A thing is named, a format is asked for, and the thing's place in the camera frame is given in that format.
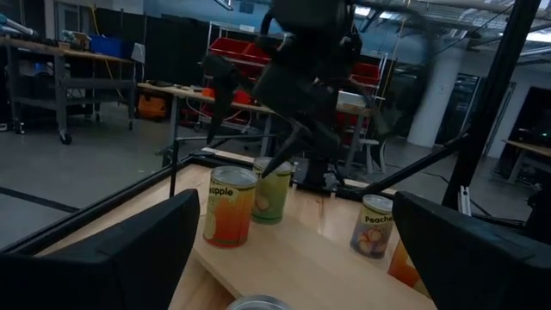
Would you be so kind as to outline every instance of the blue bin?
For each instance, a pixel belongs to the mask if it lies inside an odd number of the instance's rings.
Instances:
[[[101,35],[91,35],[90,50],[94,53],[130,59],[134,44],[121,39],[106,38]]]

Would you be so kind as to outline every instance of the food can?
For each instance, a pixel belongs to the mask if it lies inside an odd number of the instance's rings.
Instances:
[[[275,297],[255,295],[239,298],[226,310],[291,310],[291,307]]]
[[[252,171],[258,176],[255,206],[252,220],[260,224],[276,224],[283,219],[283,208],[287,199],[293,166],[284,162],[264,179],[262,174],[272,158],[256,158]]]
[[[366,257],[385,256],[393,231],[393,201],[379,195],[365,195],[350,246]]]
[[[211,171],[203,231],[208,243],[232,248],[247,240],[257,182],[257,176],[244,168],[222,166]]]

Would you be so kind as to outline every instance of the green can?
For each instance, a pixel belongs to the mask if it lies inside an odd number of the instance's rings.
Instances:
[[[269,176],[260,179],[272,158],[256,158],[252,171],[258,176],[255,205],[252,209],[252,220],[260,224],[276,224],[283,219],[283,208],[287,200],[289,182],[293,166],[285,162]]]

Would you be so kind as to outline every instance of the black metal frame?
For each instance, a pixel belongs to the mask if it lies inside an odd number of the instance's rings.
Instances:
[[[359,202],[362,199],[363,194],[380,193],[382,190],[387,189],[412,174],[419,172],[423,168],[434,164],[451,153],[460,151],[454,170],[454,175],[452,176],[452,180],[450,181],[446,196],[444,198],[444,205],[451,208],[456,207],[457,192],[459,190],[455,189],[459,188],[460,185],[468,186],[470,184],[476,170],[476,165],[480,160],[487,135],[492,127],[495,114],[498,111],[499,104],[501,103],[503,94],[505,93],[504,85],[506,85],[511,79],[518,55],[522,50],[526,35],[528,34],[531,22],[536,15],[539,3],[540,0],[519,0],[515,4],[509,23],[507,24],[507,28],[505,29],[503,39],[499,45],[496,59],[494,60],[490,74],[488,75],[486,88],[483,90],[484,95],[480,99],[482,102],[486,102],[486,104],[481,107],[479,114],[475,116],[473,125],[468,131],[472,134],[462,135],[460,138],[451,141],[438,152],[435,152],[426,158],[420,159],[418,162],[404,168],[381,182],[373,183],[367,188],[360,190],[343,187],[337,191],[336,195]],[[176,154],[179,144],[178,139],[175,137],[173,147]],[[61,240],[62,238],[65,238],[67,235],[74,233],[77,229],[89,224],[91,221],[99,218],[100,216],[105,215],[114,208],[119,207],[123,202],[130,200],[140,192],[143,192],[154,184],[162,181],[169,175],[172,176],[174,182],[177,172],[189,164],[201,164],[207,167],[237,165],[247,169],[252,167],[252,163],[237,159],[223,158],[212,153],[191,153],[179,162],[176,160],[173,161],[171,166],[164,167],[158,173],[132,184],[108,197],[105,197],[87,208],[81,209],[80,211],[71,214],[64,219],[38,232],[35,232],[25,239],[21,239],[12,245],[8,245],[1,251],[33,255]],[[170,191],[174,191],[174,184],[170,186]],[[495,224],[503,225],[500,219],[490,218],[483,220],[489,220]]]
[[[109,195],[90,206],[83,208],[76,213],[70,214],[50,226],[47,226],[24,239],[8,245],[0,250],[3,253],[17,253],[23,255],[34,255],[48,246],[60,241],[79,228],[88,225],[93,220],[107,214],[109,211],[119,207],[122,203],[129,201],[136,195],[149,189],[153,185],[163,181],[166,177],[175,176],[178,171],[190,164],[200,164],[210,168],[220,165],[235,165],[246,169],[252,169],[252,163],[242,160],[217,156],[211,152],[192,152],[177,163],[164,167],[162,170],[149,177],[142,179],[112,195]]]

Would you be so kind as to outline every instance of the light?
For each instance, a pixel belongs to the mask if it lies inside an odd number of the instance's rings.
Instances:
[[[526,41],[551,43],[551,33],[541,33],[541,32],[529,33],[526,36]]]
[[[356,6],[356,9],[354,10],[354,14],[359,16],[367,16],[370,11],[371,11],[370,8]]]
[[[366,7],[363,7],[363,6],[356,6],[356,9],[354,10],[355,15],[364,16],[364,17],[369,15],[369,12],[371,12],[371,8],[366,8]],[[392,18],[394,18],[394,16],[395,16],[395,14],[382,12],[382,14],[381,14],[381,16],[379,16],[379,18],[392,19]]]

